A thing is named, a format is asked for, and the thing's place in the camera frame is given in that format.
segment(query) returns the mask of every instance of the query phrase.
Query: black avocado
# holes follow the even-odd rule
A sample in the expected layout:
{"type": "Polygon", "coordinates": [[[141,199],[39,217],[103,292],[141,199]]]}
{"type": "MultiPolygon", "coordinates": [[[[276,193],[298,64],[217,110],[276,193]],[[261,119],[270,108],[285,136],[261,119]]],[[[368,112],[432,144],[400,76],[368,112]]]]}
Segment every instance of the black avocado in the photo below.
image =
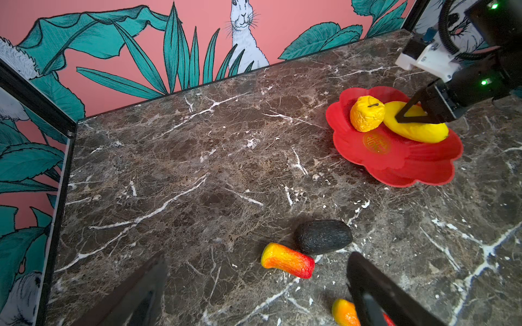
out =
{"type": "Polygon", "coordinates": [[[339,250],[353,241],[350,227],[339,220],[304,222],[295,230],[294,239],[300,252],[307,255],[339,250]]]}

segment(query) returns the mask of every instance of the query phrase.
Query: toy vegetable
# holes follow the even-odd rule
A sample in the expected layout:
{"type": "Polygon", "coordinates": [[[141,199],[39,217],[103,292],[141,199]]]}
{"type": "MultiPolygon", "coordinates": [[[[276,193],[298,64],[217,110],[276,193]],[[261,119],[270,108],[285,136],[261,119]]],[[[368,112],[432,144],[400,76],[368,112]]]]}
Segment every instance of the toy vegetable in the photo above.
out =
{"type": "Polygon", "coordinates": [[[366,95],[357,99],[350,111],[350,122],[360,132],[377,128],[384,119],[384,104],[373,96],[366,95]]]}
{"type": "Polygon", "coordinates": [[[302,279],[309,279],[314,272],[315,261],[312,257],[272,242],[263,250],[261,265],[264,268],[278,268],[302,279]]]}
{"type": "Polygon", "coordinates": [[[294,233],[299,251],[319,255],[346,247],[353,241],[352,231],[340,220],[315,220],[301,223],[294,233]]]}
{"type": "MultiPolygon", "coordinates": [[[[406,105],[405,102],[393,101],[385,104],[386,113],[384,115],[384,124],[391,131],[411,140],[427,143],[438,143],[446,139],[449,135],[449,129],[446,124],[423,124],[423,123],[407,123],[400,124],[395,119],[395,115],[406,105]]],[[[412,106],[405,114],[406,117],[426,115],[424,110],[417,105],[412,106]]]]}
{"type": "MultiPolygon", "coordinates": [[[[335,322],[340,326],[361,326],[355,311],[355,305],[349,301],[344,299],[335,300],[334,305],[331,307],[331,314],[334,316],[335,322]]],[[[387,314],[383,313],[383,315],[388,326],[395,326],[387,314]]]]}

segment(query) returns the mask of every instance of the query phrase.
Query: yellow fruit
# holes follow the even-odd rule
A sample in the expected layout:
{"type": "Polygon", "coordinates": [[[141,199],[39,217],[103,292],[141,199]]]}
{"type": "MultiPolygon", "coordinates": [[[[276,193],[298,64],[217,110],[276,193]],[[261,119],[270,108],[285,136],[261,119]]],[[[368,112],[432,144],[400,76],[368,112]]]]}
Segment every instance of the yellow fruit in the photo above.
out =
{"type": "Polygon", "coordinates": [[[340,326],[361,326],[355,305],[344,299],[337,299],[331,307],[331,314],[340,326]]]}
{"type": "Polygon", "coordinates": [[[355,129],[368,132],[377,128],[384,119],[384,104],[373,96],[361,96],[352,106],[350,121],[355,129]]]}
{"type": "MultiPolygon", "coordinates": [[[[386,107],[384,124],[396,134],[411,140],[433,144],[441,142],[448,137],[449,129],[446,124],[398,123],[395,119],[395,115],[406,105],[405,102],[394,101],[384,105],[386,107]]],[[[426,112],[417,105],[412,106],[405,114],[406,117],[423,115],[426,115],[426,112]]]]}

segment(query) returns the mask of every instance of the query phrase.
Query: white bracket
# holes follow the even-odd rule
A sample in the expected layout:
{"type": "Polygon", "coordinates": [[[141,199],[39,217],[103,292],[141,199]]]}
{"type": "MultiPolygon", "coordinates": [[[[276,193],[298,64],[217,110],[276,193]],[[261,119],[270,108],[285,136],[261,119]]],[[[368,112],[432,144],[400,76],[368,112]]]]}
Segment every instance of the white bracket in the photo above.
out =
{"type": "Polygon", "coordinates": [[[460,64],[452,62],[456,55],[450,54],[438,43],[432,43],[422,51],[417,60],[401,53],[395,64],[404,70],[411,70],[416,66],[441,78],[444,82],[449,82],[453,73],[460,69],[460,64]]]}

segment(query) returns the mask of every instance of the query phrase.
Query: black cable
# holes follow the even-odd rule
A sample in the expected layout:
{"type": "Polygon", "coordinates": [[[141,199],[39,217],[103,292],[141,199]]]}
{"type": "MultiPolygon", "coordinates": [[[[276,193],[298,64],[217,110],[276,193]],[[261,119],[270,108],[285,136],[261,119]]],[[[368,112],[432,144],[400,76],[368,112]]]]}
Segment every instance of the black cable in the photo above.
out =
{"type": "MultiPolygon", "coordinates": [[[[451,54],[455,54],[460,51],[459,47],[453,43],[451,35],[448,31],[449,11],[451,10],[453,2],[455,2],[455,0],[446,0],[442,5],[441,13],[438,16],[438,34],[441,37],[442,44],[451,54]]],[[[480,60],[484,59],[496,50],[497,49],[482,53],[462,52],[457,55],[457,58],[465,60],[480,60]]]]}

